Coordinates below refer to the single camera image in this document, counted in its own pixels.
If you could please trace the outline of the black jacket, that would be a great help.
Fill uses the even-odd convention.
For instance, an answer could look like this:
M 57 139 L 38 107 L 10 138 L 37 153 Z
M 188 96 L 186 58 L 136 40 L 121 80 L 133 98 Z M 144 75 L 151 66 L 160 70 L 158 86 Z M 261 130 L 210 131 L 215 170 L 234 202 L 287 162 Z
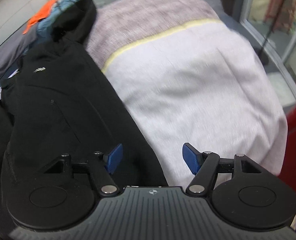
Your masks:
M 119 188 L 165 186 L 163 170 L 112 85 L 83 44 L 96 20 L 79 0 L 55 20 L 49 40 L 28 51 L 0 97 L 0 239 L 19 225 L 64 229 L 99 200 L 105 163 L 116 153 Z

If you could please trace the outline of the grey blanket on table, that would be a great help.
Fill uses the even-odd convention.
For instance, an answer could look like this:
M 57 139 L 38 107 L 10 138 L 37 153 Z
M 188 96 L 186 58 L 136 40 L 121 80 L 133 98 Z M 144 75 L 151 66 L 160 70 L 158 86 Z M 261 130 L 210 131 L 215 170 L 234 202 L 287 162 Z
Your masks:
M 0 45 L 0 78 L 12 63 L 33 43 L 36 38 L 36 26 L 23 34 L 26 26 L 22 25 L 7 40 Z

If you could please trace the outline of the blue table cover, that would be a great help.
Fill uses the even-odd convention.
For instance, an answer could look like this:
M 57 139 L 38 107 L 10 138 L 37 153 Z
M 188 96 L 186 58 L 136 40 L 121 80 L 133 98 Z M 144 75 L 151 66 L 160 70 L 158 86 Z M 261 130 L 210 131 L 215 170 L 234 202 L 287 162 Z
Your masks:
M 14 76 L 19 71 L 19 59 L 26 55 L 28 50 L 33 48 L 35 45 L 45 42 L 51 38 L 52 33 L 52 24 L 55 22 L 55 20 L 58 18 L 58 16 L 66 10 L 71 5 L 75 4 L 78 0 L 59 0 L 55 5 L 52 7 L 51 14 L 43 19 L 42 21 L 38 22 L 37 24 L 33 25 L 36 26 L 36 40 L 31 43 L 24 52 L 12 63 L 12 65 L 8 68 L 8 70 L 3 74 L 3 76 L 0 78 L 0 97 L 1 97 L 1 83 Z

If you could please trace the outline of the orange folded cloth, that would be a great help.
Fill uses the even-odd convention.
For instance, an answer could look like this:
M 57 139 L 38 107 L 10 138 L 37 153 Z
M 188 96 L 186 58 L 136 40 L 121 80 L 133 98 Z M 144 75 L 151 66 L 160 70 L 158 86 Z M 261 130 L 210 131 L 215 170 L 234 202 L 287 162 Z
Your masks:
M 42 21 L 43 19 L 47 18 L 51 14 L 52 7 L 57 3 L 59 0 L 49 0 L 47 1 L 41 9 L 33 15 L 27 22 L 26 28 L 23 31 L 23 35 L 25 35 L 29 29 L 38 22 Z

